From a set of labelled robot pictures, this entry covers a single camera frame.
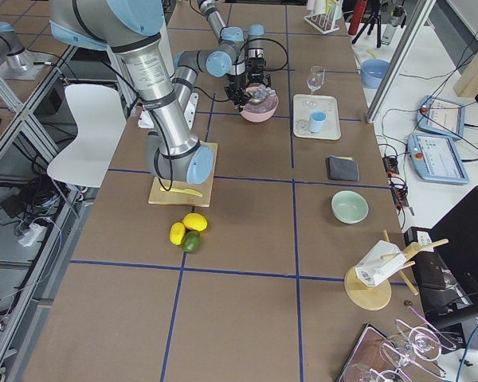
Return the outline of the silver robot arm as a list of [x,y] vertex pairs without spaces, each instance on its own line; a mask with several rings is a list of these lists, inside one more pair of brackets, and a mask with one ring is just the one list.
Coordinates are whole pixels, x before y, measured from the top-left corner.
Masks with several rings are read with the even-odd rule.
[[218,47],[205,59],[206,71],[214,77],[226,76],[231,88],[245,90],[271,85],[264,56],[264,26],[242,28],[226,25],[216,1],[199,1],[198,10],[205,17],[218,40]]
[[67,45],[110,49],[124,62],[132,87],[151,116],[154,131],[146,141],[146,163],[160,179],[191,185],[204,183],[214,167],[214,153],[201,144],[184,111],[198,74],[229,73],[242,54],[243,32],[228,27],[214,1],[200,1],[219,45],[179,54],[174,75],[159,50],[165,21],[160,1],[53,1],[53,36]]

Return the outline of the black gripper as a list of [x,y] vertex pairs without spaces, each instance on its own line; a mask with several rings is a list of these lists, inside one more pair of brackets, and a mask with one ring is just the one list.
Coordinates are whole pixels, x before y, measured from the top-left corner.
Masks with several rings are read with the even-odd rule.
[[242,111],[249,101],[249,94],[246,91],[246,75],[244,73],[227,74],[226,78],[228,80],[228,85],[225,87],[227,98],[237,110]]
[[272,87],[271,76],[264,74],[266,61],[263,57],[250,57],[247,59],[248,84],[263,84],[267,88]]

